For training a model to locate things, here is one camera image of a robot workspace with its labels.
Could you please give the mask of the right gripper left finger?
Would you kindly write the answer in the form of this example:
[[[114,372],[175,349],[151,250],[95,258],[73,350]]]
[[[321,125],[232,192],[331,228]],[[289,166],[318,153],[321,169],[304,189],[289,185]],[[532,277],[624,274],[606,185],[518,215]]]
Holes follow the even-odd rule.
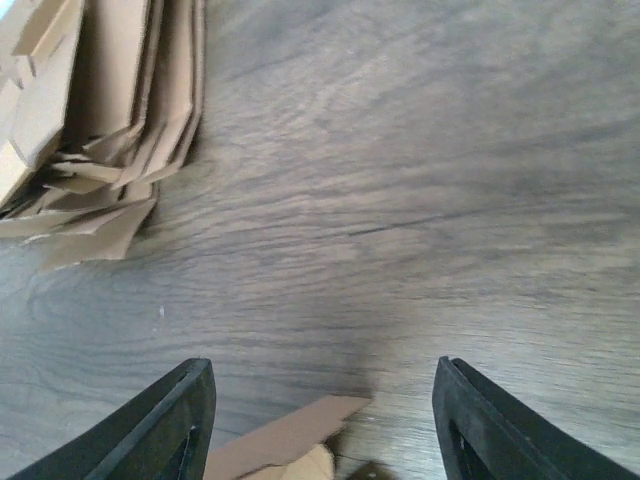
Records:
[[[202,479],[216,408],[212,363],[190,358],[14,479]]]

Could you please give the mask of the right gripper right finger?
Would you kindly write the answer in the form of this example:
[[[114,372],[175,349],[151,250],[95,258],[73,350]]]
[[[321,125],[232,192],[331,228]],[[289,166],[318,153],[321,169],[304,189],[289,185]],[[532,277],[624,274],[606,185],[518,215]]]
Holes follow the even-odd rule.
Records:
[[[443,356],[432,408],[449,479],[637,479],[459,358]]]

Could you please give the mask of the cardboard box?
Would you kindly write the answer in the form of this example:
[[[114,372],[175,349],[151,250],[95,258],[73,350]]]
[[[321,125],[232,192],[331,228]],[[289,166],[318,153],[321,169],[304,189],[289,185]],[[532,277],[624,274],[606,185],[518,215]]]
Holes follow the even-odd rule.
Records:
[[[327,395],[211,451],[205,479],[333,479],[326,440],[365,408],[366,398]]]

